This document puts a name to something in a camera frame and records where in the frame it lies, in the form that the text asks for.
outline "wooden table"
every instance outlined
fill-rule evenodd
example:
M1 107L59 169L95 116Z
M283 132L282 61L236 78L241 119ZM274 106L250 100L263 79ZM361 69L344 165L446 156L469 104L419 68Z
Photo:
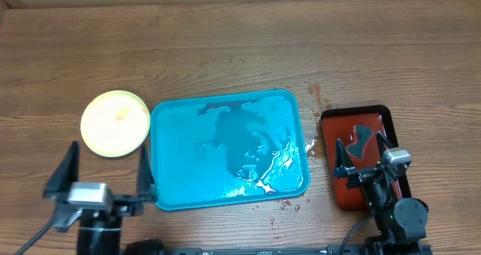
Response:
M10 10L0 33L0 253L53 210L44 183L98 94L123 89L149 109L168 99L283 88L295 94L311 184L275 201L126 218L123 244L322 247L363 213L336 208L319 130L325 109L387 105L413 156L413 195L430 206L436 254L481 252L481 0L334 0ZM81 142L82 181L133 193L138 153L102 159ZM295 205L301 210L295 211ZM351 242L375 235L372 223ZM29 253L73 254L77 227Z

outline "round plate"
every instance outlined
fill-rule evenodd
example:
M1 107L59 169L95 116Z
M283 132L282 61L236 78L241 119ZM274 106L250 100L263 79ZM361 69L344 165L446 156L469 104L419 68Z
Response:
M80 122L85 144L94 153L119 157L131 153L149 134L150 115L133 93L113 90L93 99Z

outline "blue tray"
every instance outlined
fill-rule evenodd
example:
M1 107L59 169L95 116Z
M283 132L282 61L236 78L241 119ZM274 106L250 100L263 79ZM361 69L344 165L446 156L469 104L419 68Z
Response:
M163 210L300 196L309 186L298 106L285 90L162 102L150 131Z

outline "blue plastic tray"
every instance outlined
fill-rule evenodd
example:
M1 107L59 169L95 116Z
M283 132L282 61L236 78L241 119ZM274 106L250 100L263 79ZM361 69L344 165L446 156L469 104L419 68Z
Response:
M285 90L162 102L150 131L163 210L300 196L309 186L298 106Z

